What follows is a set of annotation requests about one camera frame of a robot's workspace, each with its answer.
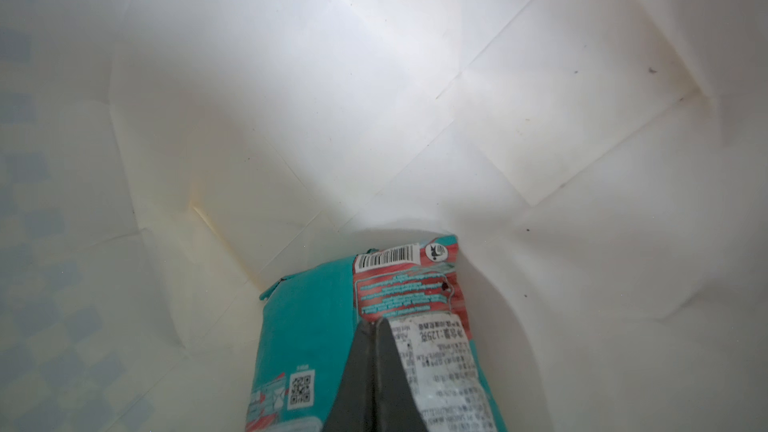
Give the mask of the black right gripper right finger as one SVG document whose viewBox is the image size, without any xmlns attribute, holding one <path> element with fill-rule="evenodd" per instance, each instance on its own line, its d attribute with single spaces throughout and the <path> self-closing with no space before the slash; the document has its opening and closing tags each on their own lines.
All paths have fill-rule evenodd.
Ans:
<svg viewBox="0 0 768 432">
<path fill-rule="evenodd" d="M 427 432 L 407 380 L 392 328 L 386 318 L 375 324 L 374 412 L 377 431 Z"/>
</svg>

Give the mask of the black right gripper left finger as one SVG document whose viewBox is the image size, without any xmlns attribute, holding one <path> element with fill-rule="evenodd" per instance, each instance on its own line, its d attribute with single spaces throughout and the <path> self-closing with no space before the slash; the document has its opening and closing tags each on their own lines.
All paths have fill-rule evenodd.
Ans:
<svg viewBox="0 0 768 432">
<path fill-rule="evenodd" d="M 361 321 L 323 432 L 375 430 L 374 361 L 374 328 L 369 322 Z"/>
</svg>

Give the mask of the teal item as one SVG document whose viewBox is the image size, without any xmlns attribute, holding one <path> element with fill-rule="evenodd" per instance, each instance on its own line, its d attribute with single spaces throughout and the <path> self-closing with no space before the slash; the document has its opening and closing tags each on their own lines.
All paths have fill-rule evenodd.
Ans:
<svg viewBox="0 0 768 432">
<path fill-rule="evenodd" d="M 285 276 L 261 295 L 249 431 L 502 431 L 454 236 Z"/>
</svg>

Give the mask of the blue checkered paper bag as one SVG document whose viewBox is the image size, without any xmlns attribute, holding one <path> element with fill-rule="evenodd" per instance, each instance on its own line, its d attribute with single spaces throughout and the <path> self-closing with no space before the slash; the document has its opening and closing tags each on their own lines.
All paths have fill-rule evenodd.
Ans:
<svg viewBox="0 0 768 432">
<path fill-rule="evenodd" d="M 260 294 L 453 234 L 512 431 L 767 427 L 767 0 L 1 0 L 1 427 L 240 431 Z"/>
</svg>

